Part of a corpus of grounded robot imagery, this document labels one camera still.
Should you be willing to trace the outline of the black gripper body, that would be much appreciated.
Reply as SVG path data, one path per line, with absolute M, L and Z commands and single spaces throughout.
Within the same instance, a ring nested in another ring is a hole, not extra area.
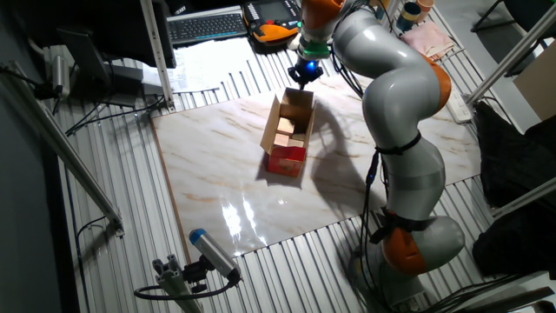
M 318 60 L 299 58 L 294 66 L 288 68 L 288 74 L 299 85 L 306 85 L 319 78 L 323 69 Z

